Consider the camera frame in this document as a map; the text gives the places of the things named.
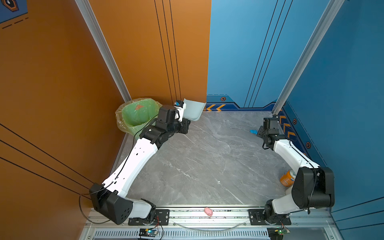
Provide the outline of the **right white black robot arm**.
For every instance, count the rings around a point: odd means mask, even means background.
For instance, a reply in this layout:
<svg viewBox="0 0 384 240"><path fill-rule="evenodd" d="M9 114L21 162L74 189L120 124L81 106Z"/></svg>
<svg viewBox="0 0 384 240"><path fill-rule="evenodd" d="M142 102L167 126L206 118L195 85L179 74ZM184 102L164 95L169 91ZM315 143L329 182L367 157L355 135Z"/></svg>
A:
<svg viewBox="0 0 384 240"><path fill-rule="evenodd" d="M296 174L291 191L284 197L269 200L264 219L268 224L281 223L291 213L311 208L331 208L335 204L335 177L328 167L321 167L297 149L292 141L280 133L277 116L264 118L257 136L263 148L280 155Z"/></svg>

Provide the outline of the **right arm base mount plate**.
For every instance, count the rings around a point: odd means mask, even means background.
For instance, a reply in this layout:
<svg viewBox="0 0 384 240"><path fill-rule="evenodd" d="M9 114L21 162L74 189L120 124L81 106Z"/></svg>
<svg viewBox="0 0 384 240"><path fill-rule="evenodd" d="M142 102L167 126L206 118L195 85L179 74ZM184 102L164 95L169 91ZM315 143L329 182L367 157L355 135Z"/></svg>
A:
<svg viewBox="0 0 384 240"><path fill-rule="evenodd" d="M285 225L292 224L289 215L267 214L265 209L249 209L249 220L252 226Z"/></svg>

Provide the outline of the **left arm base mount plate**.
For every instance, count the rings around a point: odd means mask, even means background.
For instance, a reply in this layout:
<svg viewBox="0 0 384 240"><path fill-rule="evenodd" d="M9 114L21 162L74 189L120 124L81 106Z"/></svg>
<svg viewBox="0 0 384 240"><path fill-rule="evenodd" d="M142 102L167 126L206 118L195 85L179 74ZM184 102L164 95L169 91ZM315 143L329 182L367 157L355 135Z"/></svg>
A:
<svg viewBox="0 0 384 240"><path fill-rule="evenodd" d="M155 218L152 221L144 220L140 218L129 219L129 226L155 226L160 223L162 226L168 226L170 220L169 209L156 209Z"/></svg>

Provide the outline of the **grey-blue plastic dustpan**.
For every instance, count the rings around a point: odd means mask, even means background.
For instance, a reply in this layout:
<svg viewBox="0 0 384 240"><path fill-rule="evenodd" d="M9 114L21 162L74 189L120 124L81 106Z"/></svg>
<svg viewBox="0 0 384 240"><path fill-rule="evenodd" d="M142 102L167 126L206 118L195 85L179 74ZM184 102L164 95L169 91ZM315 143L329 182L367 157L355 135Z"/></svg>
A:
<svg viewBox="0 0 384 240"><path fill-rule="evenodd" d="M183 118L193 122L196 122L200 119L206 107L206 103L191 101L187 99L184 99L184 104L186 107L183 113Z"/></svg>

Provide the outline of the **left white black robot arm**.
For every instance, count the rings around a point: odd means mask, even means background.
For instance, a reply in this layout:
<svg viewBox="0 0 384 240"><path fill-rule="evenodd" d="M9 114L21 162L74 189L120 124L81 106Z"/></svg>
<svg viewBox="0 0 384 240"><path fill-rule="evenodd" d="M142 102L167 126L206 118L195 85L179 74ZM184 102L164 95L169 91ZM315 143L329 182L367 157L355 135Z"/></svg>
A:
<svg viewBox="0 0 384 240"><path fill-rule="evenodd" d="M174 134L187 134L191 121L184 117L186 102L160 107L159 113L141 130L140 136L122 164L102 184L93 184L89 194L93 208L117 225L128 218L151 223L156 206L147 200L127 198L134 180L159 148Z"/></svg>

